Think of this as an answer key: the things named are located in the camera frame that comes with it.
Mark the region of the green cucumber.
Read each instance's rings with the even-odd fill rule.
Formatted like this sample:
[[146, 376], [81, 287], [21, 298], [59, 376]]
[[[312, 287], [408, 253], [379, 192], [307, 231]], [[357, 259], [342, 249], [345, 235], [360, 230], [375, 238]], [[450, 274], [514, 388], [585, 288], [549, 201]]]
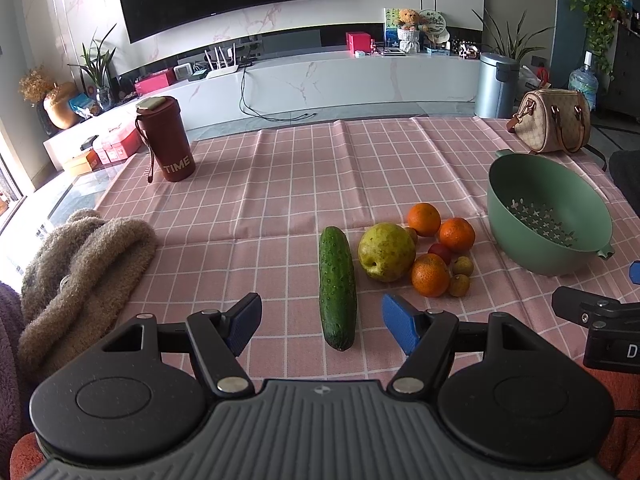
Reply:
[[320, 235], [319, 311], [326, 343], [338, 351], [349, 349], [356, 333], [356, 278], [348, 239], [336, 226]]

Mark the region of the yellow-green pear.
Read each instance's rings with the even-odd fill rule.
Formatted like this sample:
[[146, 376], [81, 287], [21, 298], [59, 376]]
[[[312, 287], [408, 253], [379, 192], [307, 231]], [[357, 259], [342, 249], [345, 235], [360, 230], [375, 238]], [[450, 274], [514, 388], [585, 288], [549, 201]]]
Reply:
[[398, 224], [381, 222], [364, 232], [358, 244], [360, 266], [372, 280], [396, 282], [411, 269], [416, 243]]

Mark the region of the blue water jug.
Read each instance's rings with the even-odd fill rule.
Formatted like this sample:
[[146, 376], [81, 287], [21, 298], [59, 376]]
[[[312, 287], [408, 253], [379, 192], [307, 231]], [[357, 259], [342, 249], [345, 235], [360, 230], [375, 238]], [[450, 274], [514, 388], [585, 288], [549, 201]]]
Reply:
[[582, 66], [570, 73], [568, 88], [580, 92], [588, 102], [590, 110], [596, 108], [599, 81], [592, 69], [592, 53], [590, 51], [585, 52]]

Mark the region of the red box on cabinet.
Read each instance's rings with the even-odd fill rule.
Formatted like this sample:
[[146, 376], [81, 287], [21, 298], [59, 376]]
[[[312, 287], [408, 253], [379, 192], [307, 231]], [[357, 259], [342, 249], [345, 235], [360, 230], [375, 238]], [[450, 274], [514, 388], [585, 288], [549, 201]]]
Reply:
[[346, 34], [346, 46], [353, 56], [369, 55], [374, 43], [367, 32], [348, 32]]

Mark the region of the beige patterned handbag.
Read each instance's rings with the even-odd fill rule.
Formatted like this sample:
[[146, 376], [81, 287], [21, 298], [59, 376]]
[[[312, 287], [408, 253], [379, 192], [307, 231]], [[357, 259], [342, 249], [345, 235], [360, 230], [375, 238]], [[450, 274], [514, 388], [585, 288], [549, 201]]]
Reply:
[[506, 123], [506, 130], [536, 154], [577, 153], [588, 144], [590, 128], [590, 107], [585, 96], [563, 89], [527, 92]]

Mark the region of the beige fuzzy garment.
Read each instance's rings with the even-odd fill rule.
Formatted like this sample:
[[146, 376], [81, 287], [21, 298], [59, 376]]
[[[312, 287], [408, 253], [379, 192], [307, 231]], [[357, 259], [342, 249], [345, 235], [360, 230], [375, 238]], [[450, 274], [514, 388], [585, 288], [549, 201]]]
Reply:
[[41, 382], [104, 337], [157, 246], [149, 223], [106, 220], [93, 209], [74, 212], [53, 230], [24, 275], [17, 350], [23, 374]]

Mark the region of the pink box on cabinet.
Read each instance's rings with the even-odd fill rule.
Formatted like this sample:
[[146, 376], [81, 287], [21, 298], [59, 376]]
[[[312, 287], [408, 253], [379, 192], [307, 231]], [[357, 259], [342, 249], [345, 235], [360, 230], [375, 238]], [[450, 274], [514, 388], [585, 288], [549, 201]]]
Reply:
[[137, 96], [145, 96], [156, 90], [170, 87], [176, 82], [176, 76], [172, 68], [165, 68], [159, 72], [141, 76], [134, 83]]

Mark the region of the white marble TV cabinet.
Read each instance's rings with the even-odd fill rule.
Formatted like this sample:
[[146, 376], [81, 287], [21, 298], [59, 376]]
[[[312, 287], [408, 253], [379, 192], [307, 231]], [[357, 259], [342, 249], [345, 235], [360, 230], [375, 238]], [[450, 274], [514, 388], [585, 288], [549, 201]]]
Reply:
[[180, 106], [187, 132], [247, 118], [250, 110], [285, 118], [318, 108], [387, 103], [473, 103], [480, 61], [414, 54], [354, 58], [346, 51], [260, 61], [247, 70], [214, 79], [183, 81], [156, 90]]

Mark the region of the orange vase dried flowers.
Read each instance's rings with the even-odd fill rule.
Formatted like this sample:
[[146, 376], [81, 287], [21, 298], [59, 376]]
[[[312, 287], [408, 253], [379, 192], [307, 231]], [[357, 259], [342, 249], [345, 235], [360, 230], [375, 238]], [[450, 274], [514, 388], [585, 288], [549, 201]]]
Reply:
[[56, 128], [66, 130], [79, 122], [70, 107], [70, 100], [79, 92], [70, 81], [56, 82], [42, 67], [29, 70], [18, 81], [18, 92], [32, 105], [41, 105]]

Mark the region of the dark grey cushion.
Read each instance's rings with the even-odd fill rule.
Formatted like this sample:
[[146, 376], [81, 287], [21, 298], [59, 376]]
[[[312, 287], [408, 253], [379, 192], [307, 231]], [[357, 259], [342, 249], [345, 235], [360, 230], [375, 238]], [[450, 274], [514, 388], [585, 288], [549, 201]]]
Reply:
[[608, 161], [608, 169], [614, 184], [626, 201], [640, 216], [640, 151], [617, 151]]

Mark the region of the tall leafy plant right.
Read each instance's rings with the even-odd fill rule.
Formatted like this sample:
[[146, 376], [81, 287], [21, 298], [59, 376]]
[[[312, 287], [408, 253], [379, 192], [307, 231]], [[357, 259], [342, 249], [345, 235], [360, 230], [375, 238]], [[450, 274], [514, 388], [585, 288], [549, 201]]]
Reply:
[[488, 32], [492, 39], [490, 50], [495, 54], [519, 63], [527, 55], [544, 50], [544, 47], [534, 46], [532, 41], [553, 29], [553, 26], [548, 26], [534, 32], [526, 32], [524, 29], [528, 14], [526, 10], [522, 12], [514, 27], [511, 26], [510, 22], [505, 22], [504, 26], [501, 27], [487, 9], [483, 13], [473, 10], [473, 14], [480, 20], [484, 31]]

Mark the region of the teddy bear in pot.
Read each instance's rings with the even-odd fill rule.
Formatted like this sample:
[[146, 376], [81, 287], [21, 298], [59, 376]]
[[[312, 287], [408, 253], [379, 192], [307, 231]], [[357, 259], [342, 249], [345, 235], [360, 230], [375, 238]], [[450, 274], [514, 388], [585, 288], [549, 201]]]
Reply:
[[416, 10], [400, 9], [398, 12], [397, 35], [399, 49], [405, 54], [421, 51], [421, 36], [428, 32], [426, 19]]

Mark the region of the potted green plant left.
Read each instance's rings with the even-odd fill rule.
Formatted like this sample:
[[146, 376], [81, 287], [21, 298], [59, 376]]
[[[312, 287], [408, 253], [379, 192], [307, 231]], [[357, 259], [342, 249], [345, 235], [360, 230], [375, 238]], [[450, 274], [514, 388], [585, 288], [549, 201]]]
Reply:
[[94, 98], [102, 112], [110, 110], [114, 105], [110, 65], [113, 61], [116, 48], [110, 48], [105, 43], [115, 28], [116, 25], [113, 25], [101, 39], [92, 37], [88, 46], [82, 44], [82, 62], [79, 64], [70, 64], [70, 67], [78, 68], [81, 75], [87, 75], [92, 80], [94, 85]]

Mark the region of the round decorative plate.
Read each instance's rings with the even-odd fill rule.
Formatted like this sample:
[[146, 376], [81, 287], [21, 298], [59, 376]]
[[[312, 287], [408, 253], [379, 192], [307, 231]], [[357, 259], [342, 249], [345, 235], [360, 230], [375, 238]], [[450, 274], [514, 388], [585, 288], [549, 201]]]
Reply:
[[441, 13], [433, 10], [421, 10], [419, 16], [420, 31], [424, 33], [428, 42], [434, 46], [441, 46], [449, 41], [450, 33]]

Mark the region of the small red tomato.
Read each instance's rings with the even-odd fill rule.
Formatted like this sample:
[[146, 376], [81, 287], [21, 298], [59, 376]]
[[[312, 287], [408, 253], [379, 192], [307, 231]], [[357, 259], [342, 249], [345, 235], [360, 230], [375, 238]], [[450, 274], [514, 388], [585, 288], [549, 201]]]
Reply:
[[444, 244], [435, 243], [427, 251], [430, 255], [435, 255], [442, 259], [446, 266], [451, 266], [452, 260], [454, 260], [454, 253], [452, 250]]

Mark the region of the orange tangerine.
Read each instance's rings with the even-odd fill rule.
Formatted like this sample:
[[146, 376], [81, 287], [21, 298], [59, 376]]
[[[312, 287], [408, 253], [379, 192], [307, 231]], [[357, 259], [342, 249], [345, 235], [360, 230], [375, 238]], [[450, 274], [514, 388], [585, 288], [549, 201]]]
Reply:
[[423, 297], [437, 298], [449, 287], [450, 274], [445, 261], [438, 255], [425, 254], [413, 263], [411, 284]]
[[434, 237], [438, 232], [442, 219], [439, 211], [429, 203], [418, 203], [412, 206], [407, 214], [408, 227], [420, 236]]
[[440, 244], [445, 245], [455, 254], [464, 254], [473, 247], [476, 233], [469, 221], [463, 218], [451, 218], [442, 222], [437, 238]]

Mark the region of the dark red TIME tumbler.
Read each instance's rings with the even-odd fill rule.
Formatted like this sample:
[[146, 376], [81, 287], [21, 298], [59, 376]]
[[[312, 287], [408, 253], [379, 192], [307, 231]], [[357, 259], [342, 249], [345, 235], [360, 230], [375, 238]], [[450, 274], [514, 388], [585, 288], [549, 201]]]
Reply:
[[155, 165], [169, 182], [190, 177], [195, 162], [184, 130], [178, 101], [172, 96], [152, 96], [137, 104], [137, 132], [150, 154], [146, 180], [154, 180]]

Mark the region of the pink checked tablecloth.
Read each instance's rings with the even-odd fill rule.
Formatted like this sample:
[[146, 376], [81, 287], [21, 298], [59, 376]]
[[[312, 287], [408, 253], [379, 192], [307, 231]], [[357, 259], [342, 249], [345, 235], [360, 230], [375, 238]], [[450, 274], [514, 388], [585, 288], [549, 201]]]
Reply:
[[[518, 151], [502, 122], [480, 118], [373, 119], [259, 130], [193, 145], [196, 170], [169, 183], [148, 177], [145, 155], [131, 157], [99, 201], [107, 219], [137, 218], [160, 246], [122, 318], [151, 313], [183, 321], [228, 309], [248, 292], [262, 297], [262, 324], [241, 356], [254, 380], [374, 378], [387, 382], [404, 354], [381, 316], [385, 294], [420, 309], [444, 309], [480, 322], [504, 311], [573, 358], [585, 332], [550, 307], [560, 285], [622, 301], [639, 297], [628, 270], [639, 255], [639, 220], [588, 156], [565, 165], [606, 201], [614, 256], [565, 278], [530, 273], [495, 244], [488, 226], [488, 170], [498, 151]], [[418, 203], [469, 221], [476, 240], [469, 292], [420, 296], [406, 280], [382, 284], [357, 276], [358, 324], [352, 348], [323, 339], [318, 310], [318, 237], [327, 226], [357, 245], [378, 222], [404, 223]]]

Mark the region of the grey metal trash bin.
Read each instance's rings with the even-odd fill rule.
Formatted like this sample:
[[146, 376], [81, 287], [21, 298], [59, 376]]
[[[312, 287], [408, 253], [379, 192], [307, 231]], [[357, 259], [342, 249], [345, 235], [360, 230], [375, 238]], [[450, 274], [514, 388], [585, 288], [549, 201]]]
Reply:
[[480, 55], [480, 79], [475, 115], [480, 118], [509, 118], [513, 114], [520, 66], [513, 58], [495, 53]]

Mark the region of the white wifi router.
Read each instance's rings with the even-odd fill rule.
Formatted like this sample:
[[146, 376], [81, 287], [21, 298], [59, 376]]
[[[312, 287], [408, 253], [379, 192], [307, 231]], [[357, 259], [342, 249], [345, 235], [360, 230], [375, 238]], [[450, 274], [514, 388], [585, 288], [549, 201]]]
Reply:
[[206, 79], [214, 79], [236, 73], [240, 68], [236, 45], [232, 44], [227, 50], [221, 46], [213, 46], [204, 52], [209, 66]]

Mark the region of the red storage boxes low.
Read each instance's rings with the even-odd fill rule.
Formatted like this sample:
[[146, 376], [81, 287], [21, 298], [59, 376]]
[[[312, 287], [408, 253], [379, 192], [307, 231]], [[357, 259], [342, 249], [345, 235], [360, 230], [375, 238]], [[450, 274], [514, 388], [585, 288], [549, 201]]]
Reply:
[[137, 153], [142, 145], [135, 126], [116, 127], [95, 136], [78, 155], [63, 164], [63, 169], [75, 176], [88, 174], [103, 166], [123, 162]]

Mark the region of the green colander bowl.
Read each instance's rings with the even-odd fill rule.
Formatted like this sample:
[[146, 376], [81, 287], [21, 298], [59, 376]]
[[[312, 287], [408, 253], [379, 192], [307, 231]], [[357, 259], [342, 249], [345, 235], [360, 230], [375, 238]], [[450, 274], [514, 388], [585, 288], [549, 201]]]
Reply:
[[571, 274], [615, 254], [612, 218], [600, 195], [539, 155], [498, 151], [488, 170], [487, 213], [499, 247], [535, 274]]

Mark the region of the hanging ivy plant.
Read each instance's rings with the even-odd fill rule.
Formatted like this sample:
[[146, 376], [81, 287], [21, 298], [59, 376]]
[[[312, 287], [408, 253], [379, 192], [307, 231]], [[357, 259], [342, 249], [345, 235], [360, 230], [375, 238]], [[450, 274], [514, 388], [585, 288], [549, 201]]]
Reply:
[[624, 0], [556, 0], [552, 77], [561, 84], [589, 51], [600, 76], [613, 73], [612, 47]]

